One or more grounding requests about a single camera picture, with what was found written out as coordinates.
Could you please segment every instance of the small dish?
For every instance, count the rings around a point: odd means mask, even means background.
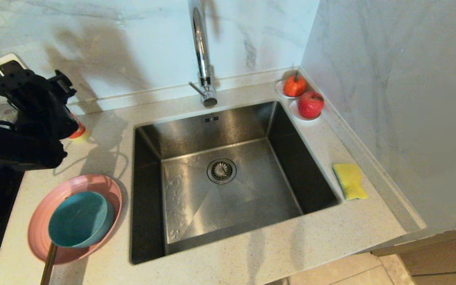
[[[318,117],[316,117],[314,119],[308,119],[308,118],[300,115],[300,112],[298,112],[298,100],[290,103],[290,111],[291,111],[291,114],[295,118],[299,119],[300,121],[304,121],[304,122],[314,122],[314,121],[317,121],[319,117],[321,117],[321,114],[320,114]]]
[[[39,260],[45,262],[48,255],[48,249],[52,242],[48,234],[48,224],[55,209],[57,209],[67,197],[85,191],[99,193],[112,204],[115,215],[114,222],[105,237],[100,242],[91,245],[90,247],[82,249],[59,247],[57,249],[54,264],[65,264],[89,256],[103,246],[111,237],[120,218],[122,209],[122,193],[119,186],[114,180],[104,175],[89,174],[74,177],[62,182],[48,193],[32,215],[27,231],[27,241],[32,254]]]
[[[280,96],[282,96],[282,97],[284,97],[286,99],[289,99],[289,100],[299,99],[300,96],[291,97],[291,96],[284,95],[284,83],[285,83],[285,81],[286,81],[285,79],[277,81],[277,84],[275,85],[275,92],[277,92],[277,94],[279,94]]]

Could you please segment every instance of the faucet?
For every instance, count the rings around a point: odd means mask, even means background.
[[[199,0],[189,0],[189,14],[191,16],[191,27],[195,40],[199,69],[198,83],[200,87],[195,86],[191,81],[189,81],[189,85],[200,94],[201,103],[205,107],[211,107],[217,104],[217,99],[211,78],[212,72],[208,58],[208,42],[206,40],[205,22],[202,11],[203,9],[201,9],[201,2]]]

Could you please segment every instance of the sponge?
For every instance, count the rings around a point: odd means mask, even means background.
[[[347,200],[367,199],[367,193],[363,190],[362,173],[356,164],[338,163],[333,165],[333,171],[339,180],[344,197]]]

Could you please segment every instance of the sink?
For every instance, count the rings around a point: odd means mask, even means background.
[[[132,263],[338,204],[277,102],[135,130]]]

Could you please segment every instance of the bowl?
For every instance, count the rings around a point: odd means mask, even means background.
[[[48,234],[59,247],[90,247],[107,234],[113,220],[113,206],[103,195],[81,192],[55,209],[48,224]]]

